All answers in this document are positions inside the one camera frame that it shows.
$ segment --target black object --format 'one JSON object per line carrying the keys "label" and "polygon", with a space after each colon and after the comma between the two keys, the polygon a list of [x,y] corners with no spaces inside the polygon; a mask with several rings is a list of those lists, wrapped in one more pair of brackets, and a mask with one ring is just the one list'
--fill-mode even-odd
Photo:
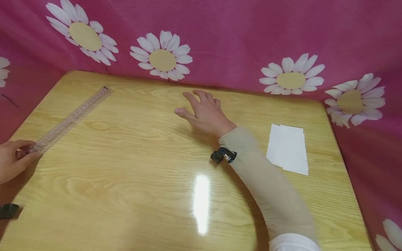
{"label": "black object", "polygon": [[228,161],[228,163],[230,164],[230,163],[232,163],[232,161],[234,161],[236,156],[237,156],[237,152],[231,152],[224,147],[220,147],[217,151],[215,151],[211,154],[211,159],[215,163],[219,164],[225,158]]}
{"label": "black object", "polygon": [[16,204],[0,206],[0,220],[12,219],[19,208],[20,206]]}

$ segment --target daisy print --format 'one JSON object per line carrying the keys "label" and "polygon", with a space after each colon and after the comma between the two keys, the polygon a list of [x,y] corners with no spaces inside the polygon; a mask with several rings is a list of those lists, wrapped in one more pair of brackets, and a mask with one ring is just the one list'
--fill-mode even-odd
{"label": "daisy print", "polygon": [[61,8],[52,3],[46,4],[46,8],[55,17],[46,16],[50,25],[96,62],[111,65],[110,60],[116,61],[113,53],[119,52],[115,47],[117,43],[103,33],[102,25],[97,21],[89,21],[80,5],[74,6],[69,0],[60,0],[60,4]]}
{"label": "daisy print", "polygon": [[382,97],[385,93],[384,86],[375,88],[381,78],[374,78],[373,74],[366,74],[359,81],[348,81],[334,89],[325,91],[333,98],[325,100],[330,107],[327,113],[331,121],[338,126],[349,126],[349,119],[357,126],[365,120],[379,120],[382,113],[377,109],[385,105]]}
{"label": "daisy print", "polygon": [[308,58],[306,53],[301,55],[296,63],[290,57],[286,57],[282,60],[282,67],[270,63],[268,67],[262,68],[261,72],[266,78],[260,78],[260,83],[268,85],[264,92],[276,95],[300,95],[303,91],[317,90],[316,86],[324,82],[324,79],[317,75],[325,68],[323,64],[313,67],[317,58],[317,55]]}
{"label": "daisy print", "polygon": [[375,242],[381,248],[380,251],[402,251],[402,229],[389,219],[383,221],[382,225],[388,238],[376,235]]}
{"label": "daisy print", "polygon": [[5,57],[0,57],[0,88],[6,86],[6,79],[8,77],[9,70],[4,69],[10,65],[10,61]]}
{"label": "daisy print", "polygon": [[164,79],[182,80],[190,70],[185,66],[193,61],[187,55],[190,52],[188,45],[180,45],[180,37],[172,35],[170,31],[161,31],[159,39],[152,33],[137,39],[141,46],[131,46],[130,55],[140,61],[139,67],[150,70],[153,76]]}

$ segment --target wooden table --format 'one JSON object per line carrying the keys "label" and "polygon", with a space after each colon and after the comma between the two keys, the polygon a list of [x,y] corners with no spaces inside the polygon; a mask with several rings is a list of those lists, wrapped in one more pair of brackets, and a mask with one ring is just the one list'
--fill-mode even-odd
{"label": "wooden table", "polygon": [[[177,117],[194,87],[73,71],[13,136],[38,140],[102,86],[114,90],[40,160],[1,250],[268,250],[253,198],[216,139]],[[209,90],[267,150],[271,123],[304,128],[309,176],[285,172],[316,219],[322,250],[371,250],[338,145],[317,101]]]}

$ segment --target white sleeve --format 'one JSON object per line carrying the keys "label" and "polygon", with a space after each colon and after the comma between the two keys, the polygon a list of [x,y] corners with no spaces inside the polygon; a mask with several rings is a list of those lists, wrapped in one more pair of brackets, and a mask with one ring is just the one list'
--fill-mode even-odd
{"label": "white sleeve", "polygon": [[298,234],[283,234],[269,243],[269,251],[321,251],[309,238]]}

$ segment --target white paper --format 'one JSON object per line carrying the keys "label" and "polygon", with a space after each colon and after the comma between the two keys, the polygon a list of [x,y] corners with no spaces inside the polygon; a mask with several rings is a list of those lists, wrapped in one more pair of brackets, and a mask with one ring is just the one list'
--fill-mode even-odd
{"label": "white paper", "polygon": [[302,128],[271,125],[267,159],[283,170],[308,175],[306,143]]}
{"label": "white paper", "polygon": [[267,159],[274,165],[282,167],[281,128],[278,125],[271,125],[269,134]]}
{"label": "white paper", "polygon": [[308,175],[304,134],[282,134],[282,167],[286,171]]}

